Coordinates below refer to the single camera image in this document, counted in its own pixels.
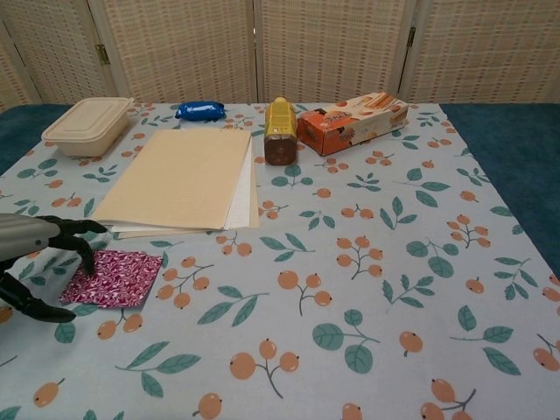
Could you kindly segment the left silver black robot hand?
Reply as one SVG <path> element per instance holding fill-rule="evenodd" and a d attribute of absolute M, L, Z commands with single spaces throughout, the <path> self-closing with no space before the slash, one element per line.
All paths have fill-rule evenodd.
<path fill-rule="evenodd" d="M 69 323 L 75 314 L 53 307 L 34 297 L 9 269 L 23 256 L 46 248 L 75 251 L 87 274 L 95 273 L 95 254 L 81 234 L 105 233 L 107 229 L 94 220 L 62 219 L 54 215 L 1 215 L 1 299 L 31 319 L 46 323 Z"/>

